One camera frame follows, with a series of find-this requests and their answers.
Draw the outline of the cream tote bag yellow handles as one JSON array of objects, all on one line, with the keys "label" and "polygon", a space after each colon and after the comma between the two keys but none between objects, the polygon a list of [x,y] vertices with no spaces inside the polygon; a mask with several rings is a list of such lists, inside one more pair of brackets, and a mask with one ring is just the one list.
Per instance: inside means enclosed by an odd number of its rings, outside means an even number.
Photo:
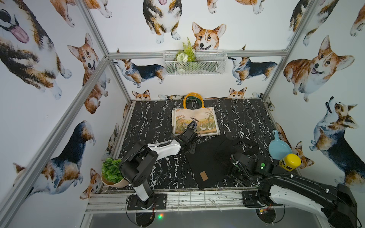
[{"label": "cream tote bag yellow handles", "polygon": [[[188,109],[187,102],[197,100],[197,109]],[[173,134],[182,134],[188,128],[189,124],[193,124],[193,129],[198,131],[201,136],[220,135],[217,117],[214,107],[206,107],[204,100],[200,94],[189,93],[183,99],[183,108],[176,108],[172,111],[172,127]]]}]

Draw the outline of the black canvas tote bag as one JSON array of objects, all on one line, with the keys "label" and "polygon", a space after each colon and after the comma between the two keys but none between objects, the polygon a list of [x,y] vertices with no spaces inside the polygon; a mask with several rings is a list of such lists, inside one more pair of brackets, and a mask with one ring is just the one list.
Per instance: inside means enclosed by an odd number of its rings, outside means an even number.
[{"label": "black canvas tote bag", "polygon": [[243,144],[249,147],[248,155],[259,152],[259,145],[255,141],[246,138],[231,140],[226,135],[219,135],[198,144],[194,154],[186,154],[200,190],[211,188],[226,178],[233,167],[232,155],[243,153]]}]

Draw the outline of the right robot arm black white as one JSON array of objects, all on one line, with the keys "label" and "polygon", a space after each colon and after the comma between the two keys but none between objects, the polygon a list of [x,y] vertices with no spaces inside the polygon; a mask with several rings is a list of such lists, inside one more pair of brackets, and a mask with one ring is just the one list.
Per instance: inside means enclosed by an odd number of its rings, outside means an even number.
[{"label": "right robot arm black white", "polygon": [[282,169],[277,163],[254,160],[242,153],[231,156],[243,180],[257,187],[243,193],[247,208],[291,206],[326,218],[334,228],[361,228],[357,203],[349,187],[327,185]]}]

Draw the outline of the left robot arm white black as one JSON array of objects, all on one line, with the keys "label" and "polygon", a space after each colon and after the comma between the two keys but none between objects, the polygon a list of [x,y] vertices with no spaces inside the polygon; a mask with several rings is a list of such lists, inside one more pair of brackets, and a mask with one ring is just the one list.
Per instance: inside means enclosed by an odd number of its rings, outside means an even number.
[{"label": "left robot arm white black", "polygon": [[147,179],[155,163],[165,157],[175,156],[182,150],[189,151],[193,149],[193,144],[198,141],[198,138],[197,131],[186,129],[182,134],[165,142],[137,142],[127,152],[118,168],[123,178],[131,184],[142,203],[147,203],[153,198],[153,191]]}]

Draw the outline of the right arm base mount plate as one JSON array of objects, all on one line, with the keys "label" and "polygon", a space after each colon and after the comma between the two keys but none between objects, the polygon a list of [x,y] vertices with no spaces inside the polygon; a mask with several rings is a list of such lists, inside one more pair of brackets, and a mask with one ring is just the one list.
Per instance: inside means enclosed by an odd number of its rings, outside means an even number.
[{"label": "right arm base mount plate", "polygon": [[264,208],[269,206],[282,206],[277,204],[270,198],[270,194],[261,191],[243,191],[242,192],[243,205],[246,208]]}]

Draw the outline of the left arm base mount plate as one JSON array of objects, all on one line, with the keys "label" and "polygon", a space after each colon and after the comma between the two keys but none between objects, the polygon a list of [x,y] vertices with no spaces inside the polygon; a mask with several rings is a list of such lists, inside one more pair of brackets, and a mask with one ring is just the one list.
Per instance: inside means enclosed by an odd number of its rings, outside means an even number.
[{"label": "left arm base mount plate", "polygon": [[133,194],[128,197],[126,208],[128,211],[140,210],[165,210],[167,203],[167,194],[154,193],[146,201],[142,201],[137,195]]}]

